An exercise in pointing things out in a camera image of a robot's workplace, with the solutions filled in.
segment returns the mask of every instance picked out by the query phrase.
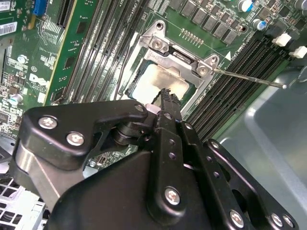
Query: expansion card slot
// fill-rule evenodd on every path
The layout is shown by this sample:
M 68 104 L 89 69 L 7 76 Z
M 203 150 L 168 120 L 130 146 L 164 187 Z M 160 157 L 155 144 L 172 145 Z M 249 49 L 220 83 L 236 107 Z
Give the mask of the expansion card slot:
M 68 19 L 71 15 L 71 10 L 73 6 L 74 0 L 62 0 L 61 6 L 58 12 L 57 25 L 66 28 Z

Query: pcie slot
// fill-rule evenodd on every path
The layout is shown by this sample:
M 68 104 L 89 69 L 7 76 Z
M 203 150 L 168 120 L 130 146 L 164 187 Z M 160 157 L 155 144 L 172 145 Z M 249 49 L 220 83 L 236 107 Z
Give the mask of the pcie slot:
M 103 44 L 103 40 L 106 37 L 108 30 L 110 29 L 110 26 L 112 25 L 112 22 L 114 22 L 114 17 L 115 17 L 115 12 L 116 12 L 116 8 L 118 7 L 119 4 L 119 0 L 116 1 L 110 1 L 109 5 L 108 5 L 108 9 L 107 12 L 105 14 L 105 17 L 101 23 L 101 27 L 100 27 L 100 31 L 99 33 L 97 33 L 96 39 L 94 41 L 94 46 L 91 47 L 90 50 L 90 55 L 88 56 L 88 62 L 86 63 L 85 67 L 83 67 L 79 74 L 81 76 L 81 81 L 78 85 L 78 88 L 76 90 L 75 93 L 75 98 L 73 99 L 76 102 L 80 101 L 80 98 L 82 96 L 82 92 L 84 91 L 84 88 L 89 80 L 89 78 L 91 76 L 93 76 L 93 74 L 91 74 L 91 72 L 93 71 L 93 66 L 94 66 L 94 61 L 97 58 L 101 46 Z
M 95 12 L 93 14 L 91 25 L 90 25 L 90 27 L 88 29 L 88 32 L 87 32 L 86 37 L 84 39 L 84 42 L 82 44 L 82 48 L 81 48 L 81 51 L 80 51 L 80 54 L 79 54 L 79 58 L 78 58 L 77 63 L 75 65 L 75 67 L 74 67 L 74 70 L 73 70 L 73 73 L 71 75 L 69 84 L 65 88 L 65 92 L 64 92 L 65 98 L 67 98 L 69 96 L 69 94 L 71 93 L 71 89 L 72 89 L 73 85 L 75 85 L 75 83 L 77 81 L 78 72 L 82 69 L 81 66 L 82 66 L 82 63 L 84 62 L 84 59 L 80 58 L 80 57 L 84 57 L 85 56 L 86 51 L 87 51 L 87 47 L 89 45 L 91 37 L 93 36 L 94 28 L 95 28 L 97 22 L 102 20 L 102 16 L 105 15 L 102 12 L 102 10 L 103 10 L 102 6 L 103 6 L 104 2 L 105 2 L 104 0 L 99 0 L 99 2 L 97 4 L 97 8 L 96 8 L 96 10 L 95 10 Z
M 114 54 L 114 59 L 112 60 L 111 63 L 111 68 L 109 69 L 108 73 L 106 74 L 104 80 L 103 80 L 103 84 L 100 87 L 100 90 L 95 98 L 96 101 L 99 101 L 104 94 L 106 93 L 110 82 L 112 81 L 113 77 L 114 77 L 114 72 L 116 71 L 118 64 L 120 63 L 120 60 L 122 59 L 122 57 L 125 54 L 126 49 L 128 48 L 129 42 L 133 37 L 133 34 L 135 32 L 136 26 L 137 26 L 137 22 L 140 21 L 143 12 L 145 10 L 145 6 L 147 6 L 149 3 L 149 0 L 143 0 L 140 1 L 135 8 L 135 4 L 130 5 L 129 6 L 129 10 L 127 10 L 127 13 L 129 13 L 126 18 L 127 21 L 124 22 L 124 24 L 122 25 L 122 29 L 118 30 L 118 35 L 122 34 L 122 30 L 124 31 L 124 36 L 123 36 L 123 41 L 118 45 L 118 48 Z M 87 96 L 87 100 L 91 100 L 93 97 L 93 93 L 94 91 L 89 91 L 90 94 Z
M 74 0 L 62 0 L 58 12 L 58 19 L 57 19 L 58 26 L 61 26 L 62 28 L 65 28 L 67 26 L 73 3 Z

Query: ram slot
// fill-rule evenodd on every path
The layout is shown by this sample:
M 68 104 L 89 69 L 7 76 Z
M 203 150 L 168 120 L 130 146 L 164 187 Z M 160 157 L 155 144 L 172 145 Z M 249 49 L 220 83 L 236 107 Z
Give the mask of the ram slot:
M 111 58 L 111 65 L 110 65 L 111 68 L 109 68 L 110 71 L 108 71 L 106 76 L 103 78 L 103 83 L 100 86 L 99 92 L 95 98 L 93 98 L 94 91 L 89 91 L 89 94 L 87 96 L 88 101 L 92 101 L 92 100 L 98 101 L 106 93 L 106 90 L 110 85 L 110 82 L 114 78 L 114 72 L 116 71 L 118 64 L 120 63 L 120 60 L 124 56 L 125 51 L 127 50 L 128 45 L 130 43 L 130 40 L 133 37 L 133 34 L 137 26 L 137 22 L 141 20 L 144 10 L 146 6 L 148 5 L 148 3 L 149 3 L 149 0 L 143 0 L 138 3 L 136 8 L 135 8 L 135 3 L 129 6 L 129 10 L 127 10 L 128 14 L 124 18 L 126 19 L 126 21 L 123 21 L 123 24 L 121 24 L 118 29 L 118 37 L 122 37 L 123 40 L 118 42 L 118 44 L 114 43 L 114 46 L 118 45 L 118 47 L 115 53 L 113 54 L 114 57 Z M 112 46 L 108 50 L 109 50 L 109 57 L 110 57 L 111 51 L 113 50 Z M 101 68 L 99 72 L 100 75 L 98 75 L 97 77 L 98 78 L 97 83 L 99 82 L 101 75 L 104 71 L 104 66 L 102 67 L 103 68 Z
M 103 8 L 102 8 L 104 2 L 105 2 L 104 0 L 99 0 L 99 2 L 97 4 L 97 8 L 96 8 L 96 10 L 95 10 L 95 12 L 93 14 L 93 17 L 92 17 L 91 25 L 90 25 L 90 27 L 88 29 L 88 32 L 87 32 L 86 37 L 84 39 L 84 42 L 82 44 L 82 48 L 81 48 L 80 54 L 78 56 L 77 63 L 75 65 L 75 67 L 74 67 L 74 70 L 73 70 L 73 73 L 71 75 L 69 84 L 65 88 L 65 92 L 64 92 L 64 97 L 65 98 L 68 98 L 68 96 L 73 93 L 72 92 L 73 86 L 80 83 L 80 82 L 77 83 L 77 81 L 81 80 L 81 78 L 80 78 L 80 70 L 83 69 L 84 63 L 85 63 L 84 58 L 81 58 L 81 57 L 87 56 L 86 52 L 87 52 L 88 46 L 90 45 L 90 42 L 92 40 L 94 29 L 95 29 L 97 24 L 100 24 L 99 22 L 103 22 L 103 20 L 104 20 L 103 16 L 106 15 L 106 14 L 103 13 Z

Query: microchip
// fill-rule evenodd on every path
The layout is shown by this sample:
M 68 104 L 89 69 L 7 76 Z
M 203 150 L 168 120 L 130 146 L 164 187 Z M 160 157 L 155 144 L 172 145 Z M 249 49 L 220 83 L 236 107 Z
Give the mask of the microchip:
M 231 28 L 236 29 L 236 27 L 239 25 L 239 21 L 235 20 L 232 24 L 231 24 Z
M 204 18 L 206 17 L 207 13 L 203 9 L 198 9 L 197 13 L 195 14 L 193 18 L 193 22 L 200 25 Z
M 64 68 L 67 69 L 67 68 L 71 67 L 73 65 L 75 59 L 76 59 L 76 57 L 74 57 L 74 56 L 67 58 L 66 61 L 65 61 Z
M 217 19 L 215 19 L 213 16 L 210 16 L 208 20 L 206 21 L 205 25 L 203 26 L 203 28 L 208 31 L 211 31 L 216 25 L 216 23 L 217 23 Z
M 18 83 L 18 79 L 19 79 L 18 76 L 13 76 L 13 82 L 14 82 L 14 83 Z
M 76 34 L 82 34 L 85 32 L 87 22 L 79 22 Z
M 223 42 L 230 45 L 235 40 L 236 36 L 237 36 L 237 33 L 235 31 L 229 30 L 225 33 Z
M 271 8 L 275 4 L 276 0 L 270 0 L 267 4 L 267 7 Z
M 298 30 L 301 30 L 303 29 L 303 27 L 305 26 L 305 21 L 303 19 L 300 19 L 296 24 L 295 24 L 295 27 L 298 29 Z
M 24 85 L 25 79 L 24 78 L 19 78 L 18 83 L 21 85 Z
M 9 121 L 9 116 L 7 114 L 0 112 L 0 122 L 8 123 L 8 121 Z
M 211 14 L 212 15 L 216 15 L 216 13 L 220 10 L 220 8 L 218 6 L 214 6 L 212 11 L 211 11 Z
M 206 8 L 206 6 L 208 5 L 208 3 L 210 2 L 210 0 L 203 0 L 201 3 L 201 7 Z
M 270 15 L 270 13 L 271 13 L 271 11 L 268 8 L 263 7 L 263 9 L 260 11 L 258 17 L 262 20 L 265 20 Z
M 177 11 L 181 5 L 183 0 L 172 0 L 169 4 L 171 8 L 173 8 L 175 11 Z
M 282 31 L 286 31 L 286 29 L 287 29 L 287 25 L 280 20 L 278 20 L 275 23 L 275 25 L 278 26 Z
M 15 95 L 19 93 L 19 88 L 15 86 L 10 86 L 9 88 L 9 94 L 10 95 Z
M 224 13 L 224 15 L 222 16 L 222 18 L 221 18 L 221 21 L 222 22 L 224 22 L 224 23 L 226 23 L 226 21 L 227 21 L 227 19 L 229 18 L 229 14 L 228 13 Z
M 282 17 L 286 17 L 290 13 L 290 9 L 286 6 L 284 6 L 280 11 L 279 15 Z
M 294 30 L 289 29 L 289 30 L 287 30 L 287 33 L 290 35 L 292 40 L 297 40 L 300 37 L 300 35 Z
M 225 26 L 223 23 L 221 23 L 214 31 L 213 35 L 221 38 L 223 34 L 226 32 L 227 26 Z
M 189 17 L 189 16 L 192 14 L 192 12 L 194 11 L 195 7 L 196 7 L 196 5 L 195 5 L 194 2 L 188 1 L 188 2 L 186 3 L 186 5 L 184 6 L 184 8 L 182 9 L 182 12 L 181 12 L 181 13 L 182 13 L 184 16 Z

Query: black dimm slot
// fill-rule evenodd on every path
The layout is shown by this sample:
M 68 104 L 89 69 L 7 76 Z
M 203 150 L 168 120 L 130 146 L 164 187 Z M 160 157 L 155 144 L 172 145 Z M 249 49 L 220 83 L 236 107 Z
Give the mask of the black dimm slot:
M 251 66 L 255 65 L 255 62 L 258 62 L 261 57 L 263 57 L 264 53 L 266 53 L 267 49 L 265 49 L 264 47 L 259 48 L 256 50 L 256 52 L 254 53 L 254 58 L 250 58 L 245 60 L 245 64 L 240 66 L 243 67 L 242 69 L 239 69 L 238 71 L 236 71 L 239 74 L 244 74 L 247 75 L 249 73 L 249 69 Z M 201 124 L 206 124 L 206 122 L 211 118 L 211 116 L 214 114 L 214 112 L 216 110 L 219 109 L 219 107 L 223 104 L 223 101 L 226 101 L 228 97 L 230 97 L 232 95 L 232 92 L 238 87 L 238 85 L 242 82 L 241 79 L 236 79 L 233 78 L 232 79 L 232 83 L 228 84 L 222 94 L 220 96 L 218 96 L 217 100 L 214 100 L 213 104 L 211 105 L 211 107 L 214 109 L 214 111 L 208 111 L 208 113 L 205 113 L 203 115 L 201 115 L 200 120 L 197 122 L 197 124 L 195 126 L 197 126 L 197 131 L 199 131 L 200 129 L 202 129 Z
M 81 70 L 81 81 L 78 85 L 73 101 L 79 102 L 80 97 L 82 96 L 82 92 L 85 88 L 85 85 L 88 82 L 88 79 L 91 77 L 90 72 L 93 68 L 95 58 L 98 55 L 98 50 L 100 49 L 103 39 L 107 35 L 111 22 L 113 21 L 114 14 L 118 4 L 119 0 L 109 2 L 107 12 L 101 24 L 102 26 L 100 27 L 100 31 L 97 33 L 97 37 L 94 42 L 94 47 L 92 47 L 91 49 L 91 54 L 89 55 L 89 61 L 87 62 L 86 66 Z
M 125 27 L 127 29 L 125 31 L 126 36 L 124 36 L 123 42 L 119 45 L 119 48 L 117 49 L 116 54 L 115 54 L 115 59 L 113 60 L 113 63 L 111 64 L 111 66 L 114 66 L 114 64 L 116 62 L 119 63 L 119 60 L 124 55 L 124 53 L 125 53 L 125 51 L 128 47 L 126 47 L 126 48 L 122 48 L 122 47 L 129 45 L 129 42 L 132 39 L 133 33 L 136 29 L 136 23 L 134 23 L 134 22 L 138 22 L 139 20 L 141 20 L 142 15 L 143 15 L 145 8 L 148 5 L 148 3 L 149 3 L 149 0 L 140 1 L 137 8 L 134 11 L 134 13 L 131 14 L 131 11 L 130 11 L 130 18 L 129 18 L 130 22 L 128 21 L 125 24 Z M 113 77 L 113 74 L 110 74 L 110 72 L 107 73 L 107 75 L 104 79 L 104 83 L 103 83 L 102 87 L 100 88 L 99 93 L 96 97 L 96 101 L 100 100 L 103 97 L 103 95 L 106 93 L 106 90 L 107 90 L 107 88 L 108 88 L 108 86 L 109 86 L 109 84 L 112 80 L 112 77 Z
M 273 61 L 268 62 L 269 64 L 267 65 L 267 67 L 269 67 L 269 69 L 266 69 L 263 72 L 258 72 L 260 76 L 259 79 L 267 79 L 283 61 L 281 58 L 273 55 L 270 57 L 270 59 L 273 59 Z M 213 121 L 210 121 L 208 125 L 204 127 L 204 131 L 206 129 L 207 130 L 206 132 L 203 131 L 200 134 L 202 141 L 205 141 L 207 138 L 209 138 L 210 134 L 214 132 L 213 130 L 217 130 L 217 128 L 214 126 L 222 127 L 223 124 L 227 121 L 227 117 L 231 117 L 233 114 L 235 114 L 235 111 L 240 108 L 240 106 L 242 106 L 245 101 L 260 87 L 260 84 L 254 82 L 243 81 L 242 83 L 243 85 L 240 86 L 241 91 L 238 92 L 239 97 L 234 97 L 232 101 L 229 102 L 230 104 L 232 104 L 232 106 L 229 107 L 226 111 L 219 111 L 219 113 L 222 113 L 224 115 L 224 118 L 220 116 L 219 119 L 217 118 Z
M 85 53 L 86 53 L 86 50 L 87 50 L 87 46 L 89 45 L 88 43 L 90 41 L 91 36 L 93 36 L 93 31 L 94 31 L 94 28 L 96 26 L 95 22 L 97 21 L 98 15 L 102 13 L 102 10 L 103 10 L 102 6 L 103 6 L 104 2 L 105 2 L 104 0 L 100 0 L 98 2 L 98 4 L 97 4 L 97 8 L 96 8 L 96 10 L 95 10 L 95 12 L 93 14 L 91 25 L 90 25 L 87 33 L 86 33 L 86 36 L 85 36 L 85 39 L 84 39 L 84 42 L 83 42 L 80 54 L 78 55 L 77 63 L 76 63 L 76 65 L 74 67 L 74 70 L 72 72 L 69 84 L 65 88 L 65 91 L 63 93 L 63 95 L 65 95 L 65 98 L 67 98 L 68 95 L 71 93 L 71 89 L 72 89 L 73 85 L 75 85 L 75 83 L 76 83 L 77 73 L 81 70 L 81 64 L 83 62 L 83 59 L 81 57 L 85 56 Z
M 227 68 L 227 71 L 234 71 L 238 69 L 249 53 L 247 50 L 254 50 L 255 46 L 257 46 L 256 40 L 251 41 L 247 44 L 247 46 L 240 52 L 240 55 L 232 62 L 232 65 L 230 65 Z M 202 105 L 198 106 L 198 108 L 193 112 L 193 114 L 188 118 L 188 121 L 192 123 L 192 125 L 196 122 L 196 117 L 199 115 L 199 113 L 203 113 L 205 111 L 206 107 L 210 105 L 210 103 L 215 99 L 215 97 L 223 90 L 223 88 L 230 82 L 233 81 L 233 77 L 219 77 L 213 88 L 208 92 L 207 96 L 203 99 Z
M 259 75 L 259 73 L 260 73 L 259 70 L 261 68 L 266 68 L 266 65 L 262 65 L 262 64 L 267 63 L 267 62 L 270 63 L 270 59 L 272 59 L 272 58 L 274 58 L 274 55 L 270 54 L 270 55 L 267 55 L 265 57 L 265 59 L 261 59 L 261 63 L 257 66 L 257 68 L 255 70 L 253 70 L 253 74 L 251 74 L 251 77 L 256 77 L 256 78 L 262 79 L 262 76 L 265 76 L 265 75 Z M 228 100 L 224 99 L 224 102 L 221 104 L 221 108 L 219 109 L 219 111 L 217 112 L 217 115 L 214 117 L 213 121 L 211 121 L 210 124 L 208 124 L 208 120 L 210 119 L 210 117 L 204 116 L 204 117 L 206 117 L 206 120 L 203 121 L 203 124 L 205 124 L 205 125 L 202 126 L 201 129 L 202 130 L 207 130 L 209 128 L 209 125 L 214 124 L 215 120 L 217 120 L 220 117 L 222 117 L 224 114 L 222 114 L 221 111 L 223 111 L 224 109 L 227 109 L 228 106 L 234 104 L 235 100 L 237 100 L 237 95 L 242 95 L 244 93 L 244 91 L 246 90 L 246 88 L 250 84 L 257 84 L 257 83 L 253 83 L 253 82 L 242 80 L 242 79 L 237 79 L 236 86 L 238 87 L 238 90 L 235 91 L 234 93 L 233 93 L 233 91 L 229 91 L 228 92 L 228 94 L 229 94 L 228 95 L 228 97 L 229 97 Z M 204 135 L 204 131 L 200 132 L 199 135 L 200 136 Z
M 290 60 L 282 48 L 272 45 L 260 33 L 255 34 L 239 57 L 229 65 L 228 71 L 264 80 L 268 79 L 285 59 Z M 188 118 L 202 141 L 211 138 L 261 86 L 250 81 L 224 76 L 228 78 L 226 80 L 222 77 L 218 78 Z
M 278 63 L 276 63 L 276 66 L 278 67 L 279 65 L 281 65 L 281 63 L 283 62 L 282 59 L 280 59 L 278 61 Z M 242 105 L 244 105 L 245 101 L 251 97 L 253 95 L 253 93 L 256 92 L 256 90 L 260 87 L 260 86 L 257 86 L 256 83 L 252 83 L 253 84 L 253 87 L 248 91 L 248 93 L 244 94 L 244 98 L 242 98 L 240 100 L 240 104 L 237 105 L 237 108 L 240 108 Z M 208 130 L 208 132 L 206 133 L 205 136 L 202 137 L 202 141 L 205 141 L 206 139 L 212 137 L 215 132 L 217 132 L 226 122 L 229 118 L 231 118 L 231 116 L 233 116 L 236 112 L 236 109 L 233 109 L 230 113 L 228 113 L 227 116 L 225 116 L 223 119 L 220 119 L 218 121 L 215 122 L 215 124 L 212 124 L 212 128 L 210 130 Z
M 259 79 L 263 79 L 263 76 L 265 75 L 259 75 L 260 72 L 258 71 L 261 67 L 266 68 L 266 61 L 268 61 L 270 63 L 270 59 L 274 58 L 274 55 L 268 55 L 264 60 L 261 61 L 261 64 L 258 65 L 258 68 L 253 72 L 253 74 L 251 74 L 252 77 L 256 77 Z M 237 100 L 237 95 L 242 95 L 243 92 L 246 90 L 246 87 L 248 87 L 249 85 L 252 84 L 252 82 L 250 81 L 246 81 L 246 80 L 241 80 L 241 79 L 237 79 L 238 85 L 240 85 L 238 87 L 238 91 L 236 91 L 236 93 L 233 93 L 233 95 L 228 99 L 228 101 L 225 101 L 227 104 L 229 105 L 233 105 L 232 107 L 235 108 L 234 103 L 235 100 Z M 212 121 L 210 121 L 210 124 L 214 124 L 214 120 L 218 119 L 219 117 L 221 117 L 222 115 L 224 115 L 224 113 L 222 112 L 224 108 L 220 108 L 220 110 L 217 112 L 217 115 L 213 118 Z M 203 130 L 202 132 L 199 133 L 200 136 L 204 135 L 205 130 L 207 130 L 208 127 L 208 120 L 205 120 L 203 124 L 205 124 L 204 126 L 201 127 L 201 129 Z

